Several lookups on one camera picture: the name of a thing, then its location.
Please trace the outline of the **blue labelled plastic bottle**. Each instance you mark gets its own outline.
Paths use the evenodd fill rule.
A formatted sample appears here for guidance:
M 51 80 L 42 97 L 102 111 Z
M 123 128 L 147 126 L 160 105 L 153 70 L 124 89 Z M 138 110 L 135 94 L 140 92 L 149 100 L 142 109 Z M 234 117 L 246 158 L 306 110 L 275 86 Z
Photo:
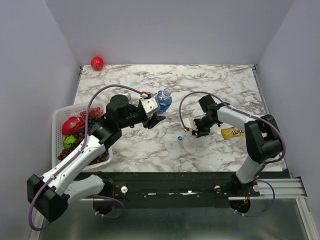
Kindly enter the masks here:
M 159 110 L 156 112 L 158 116 L 163 116 L 172 104 L 172 91 L 170 88 L 159 90 L 155 97 Z

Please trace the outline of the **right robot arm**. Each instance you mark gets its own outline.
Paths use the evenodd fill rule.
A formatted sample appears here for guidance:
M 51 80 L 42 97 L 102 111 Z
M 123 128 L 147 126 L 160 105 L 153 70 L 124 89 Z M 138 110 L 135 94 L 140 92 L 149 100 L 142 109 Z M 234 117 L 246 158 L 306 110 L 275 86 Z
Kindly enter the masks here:
M 202 97 L 198 103 L 205 115 L 191 122 L 192 135 L 197 138 L 207 136 L 214 125 L 220 126 L 223 123 L 244 132 L 248 156 L 232 175 L 229 184 L 230 191 L 241 196 L 247 192 L 256 175 L 263 170 L 267 160 L 286 150 L 275 118 L 270 114 L 254 116 L 232 108 L 227 103 L 218 104 L 210 95 Z

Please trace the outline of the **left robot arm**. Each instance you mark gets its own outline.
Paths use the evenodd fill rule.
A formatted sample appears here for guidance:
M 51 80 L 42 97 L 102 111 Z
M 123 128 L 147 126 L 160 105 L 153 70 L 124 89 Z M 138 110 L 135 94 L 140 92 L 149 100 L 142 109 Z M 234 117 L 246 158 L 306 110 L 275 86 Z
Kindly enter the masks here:
M 33 174 L 27 180 L 29 211 L 36 209 L 51 223 L 61 217 L 72 202 L 94 195 L 107 197 L 112 180 L 104 173 L 93 173 L 78 182 L 74 179 L 121 138 L 122 129 L 137 124 L 152 129 L 162 121 L 164 117 L 156 114 L 159 108 L 150 94 L 142 95 L 138 106 L 130 104 L 124 95 L 114 95 L 106 106 L 105 115 L 87 131 L 83 141 L 65 160 L 42 176 Z

